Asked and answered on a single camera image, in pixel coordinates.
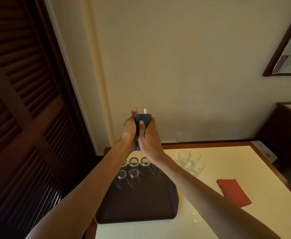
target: brown wooden door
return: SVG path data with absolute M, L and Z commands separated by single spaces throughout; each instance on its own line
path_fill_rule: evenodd
M 64 102 L 33 4 L 0 0 L 0 238 L 24 238 L 95 156 L 78 129 L 78 108 Z

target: beige wall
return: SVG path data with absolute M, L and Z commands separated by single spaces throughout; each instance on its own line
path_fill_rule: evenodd
M 112 145 L 104 87 L 98 84 L 80 0 L 45 0 L 52 25 L 97 155 Z
M 261 76 L 291 0 L 92 0 L 114 138 L 133 107 L 162 141 L 254 136 L 291 77 Z

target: white tabletop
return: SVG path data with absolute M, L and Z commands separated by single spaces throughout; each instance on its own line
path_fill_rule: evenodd
M 267 225 L 281 238 L 291 238 L 291 192 L 267 167 L 250 146 L 192 148 L 199 150 L 205 169 L 198 179 L 221 194 L 217 179 L 236 179 L 252 201 L 243 210 Z M 165 150 L 177 160 L 180 149 Z M 141 152 L 129 156 L 141 159 Z M 217 238 L 202 219 L 195 222 L 193 207 L 178 188 L 179 209 L 176 218 L 98 225 L 96 239 L 113 238 Z

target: person's left arm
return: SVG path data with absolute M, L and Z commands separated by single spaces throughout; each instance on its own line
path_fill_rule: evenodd
M 122 139 L 76 188 L 38 222 L 27 239 L 82 237 L 120 167 L 135 150 L 135 110 L 124 124 Z

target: hand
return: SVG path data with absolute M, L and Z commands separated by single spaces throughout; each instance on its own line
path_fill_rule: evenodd
M 164 151 L 153 117 L 147 128 L 145 128 L 143 121 L 139 122 L 139 146 L 141 152 L 154 163 L 164 157 Z
M 131 146 L 132 151 L 136 149 L 136 144 L 134 142 L 134 137 L 136 133 L 135 126 L 135 115 L 137 114 L 137 108 L 134 108 L 132 111 L 132 115 L 129 119 L 127 119 L 124 123 L 123 133 L 122 133 L 122 141 L 124 141 L 127 145 Z

